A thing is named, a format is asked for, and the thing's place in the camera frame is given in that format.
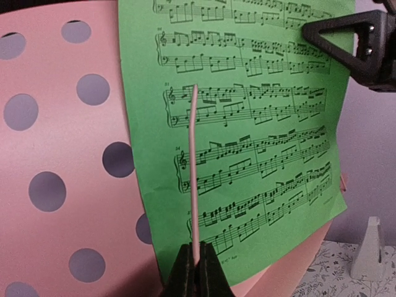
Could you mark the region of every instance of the polka dot fabric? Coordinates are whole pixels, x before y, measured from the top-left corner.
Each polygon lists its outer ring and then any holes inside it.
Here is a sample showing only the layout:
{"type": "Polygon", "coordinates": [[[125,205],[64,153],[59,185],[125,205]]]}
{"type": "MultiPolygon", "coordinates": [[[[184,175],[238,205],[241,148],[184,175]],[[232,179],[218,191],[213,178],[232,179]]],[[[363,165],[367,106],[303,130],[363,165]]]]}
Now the polka dot fabric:
{"type": "Polygon", "coordinates": [[[116,1],[0,15],[0,297],[158,296],[116,1]]]}

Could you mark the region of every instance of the green sheet music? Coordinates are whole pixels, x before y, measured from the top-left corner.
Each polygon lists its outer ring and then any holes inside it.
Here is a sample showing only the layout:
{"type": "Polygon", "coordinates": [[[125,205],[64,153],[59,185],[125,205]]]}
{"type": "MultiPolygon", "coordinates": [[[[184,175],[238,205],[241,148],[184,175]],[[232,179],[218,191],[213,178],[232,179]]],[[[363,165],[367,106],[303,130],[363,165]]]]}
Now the green sheet music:
{"type": "MultiPolygon", "coordinates": [[[[188,124],[196,121],[200,238],[230,285],[346,209],[336,127],[349,72],[301,36],[353,0],[119,0],[132,148],[166,280],[191,241],[188,124]]],[[[348,50],[350,34],[329,36],[348,50]]]]}

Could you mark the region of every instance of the dark circle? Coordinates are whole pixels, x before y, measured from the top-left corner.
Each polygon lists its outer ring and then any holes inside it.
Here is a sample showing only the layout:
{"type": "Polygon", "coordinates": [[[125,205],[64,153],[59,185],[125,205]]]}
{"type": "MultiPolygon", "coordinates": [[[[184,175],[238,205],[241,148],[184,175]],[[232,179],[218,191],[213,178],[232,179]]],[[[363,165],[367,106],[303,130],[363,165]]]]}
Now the dark circle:
{"type": "Polygon", "coordinates": [[[24,131],[33,126],[38,117],[36,100],[27,94],[13,96],[4,107],[4,120],[12,130],[24,131]]]}
{"type": "Polygon", "coordinates": [[[98,74],[87,74],[77,83],[77,94],[85,104],[101,105],[110,95],[110,85],[98,74]]]}
{"type": "Polygon", "coordinates": [[[115,178],[125,178],[135,169],[132,148],[124,142],[113,142],[103,152],[103,166],[115,178]]]}
{"type": "Polygon", "coordinates": [[[62,37],[70,43],[83,43],[91,37],[91,28],[80,20],[71,20],[62,27],[62,37]]]}
{"type": "Polygon", "coordinates": [[[146,214],[143,214],[136,223],[136,235],[145,244],[153,244],[150,225],[146,214]]]}
{"type": "Polygon", "coordinates": [[[38,173],[29,184],[29,197],[33,205],[43,212],[54,212],[66,200],[66,186],[55,173],[38,173]]]}
{"type": "Polygon", "coordinates": [[[5,297],[39,297],[39,295],[27,283],[15,282],[7,286],[5,297]]]}
{"type": "Polygon", "coordinates": [[[79,249],[69,259],[69,270],[76,280],[92,283],[105,274],[106,262],[94,249],[79,249]]]}
{"type": "Polygon", "coordinates": [[[26,39],[19,33],[8,33],[0,38],[0,59],[11,60],[20,56],[26,47],[26,39]]]}

